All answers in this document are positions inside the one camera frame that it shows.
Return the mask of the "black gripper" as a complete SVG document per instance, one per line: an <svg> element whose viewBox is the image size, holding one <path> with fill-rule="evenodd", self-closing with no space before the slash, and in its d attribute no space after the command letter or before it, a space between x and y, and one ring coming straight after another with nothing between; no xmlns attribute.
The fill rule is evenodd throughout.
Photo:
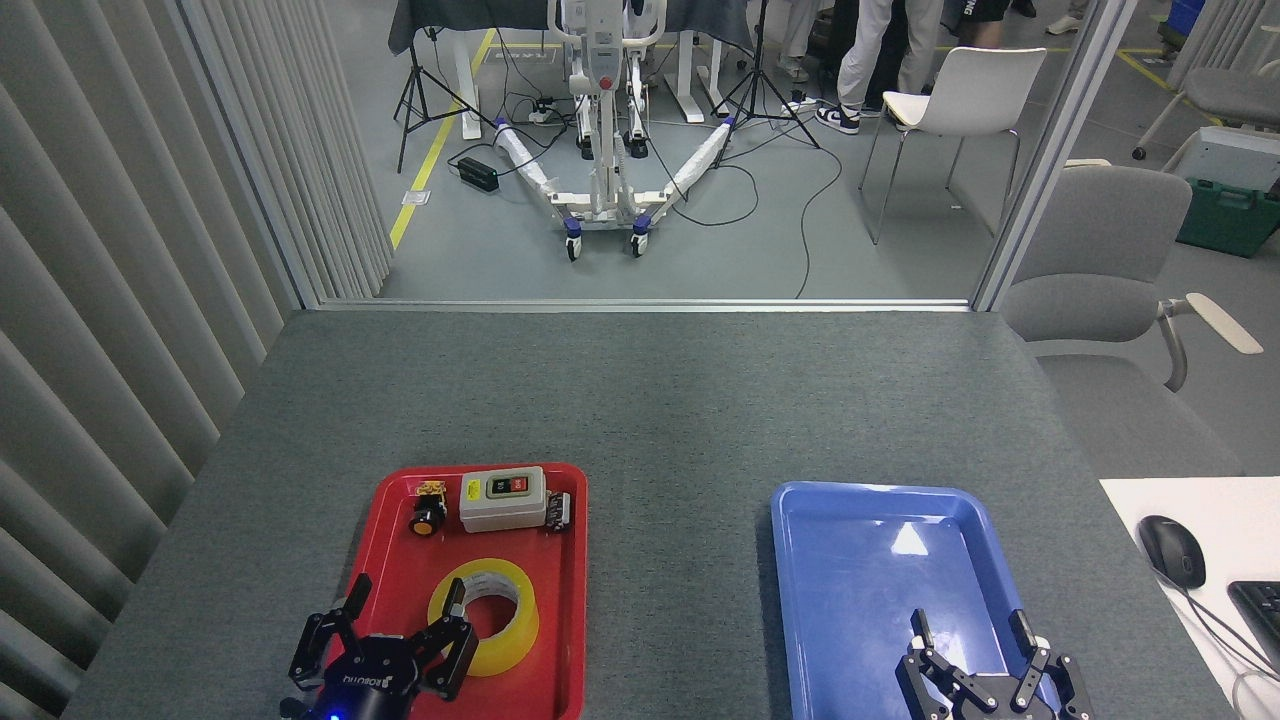
<svg viewBox="0 0 1280 720"><path fill-rule="evenodd" d="M474 624L465 616L465 582L451 582L442 615L410 639L355 634L371 591L371 578L360 573L340 605L308 615L289 679L301 691L320 688L311 705L300 705L302 719L407 719L420 692L443 701L460 696L479 646ZM344 652L321 671L333 635Z"/></svg>
<svg viewBox="0 0 1280 720"><path fill-rule="evenodd" d="M1009 624L1027 666L1020 676L1015 676L1012 696L996 700L996 706L986 703L986 688L974 675L951 664L936 648L924 609L915 609L910 623L913 638L895 669L910 719L1093 717L1093 703L1079 662L1037 635L1023 609L1011 611ZM1046 676L1059 698L1056 711L1034 696Z"/></svg>

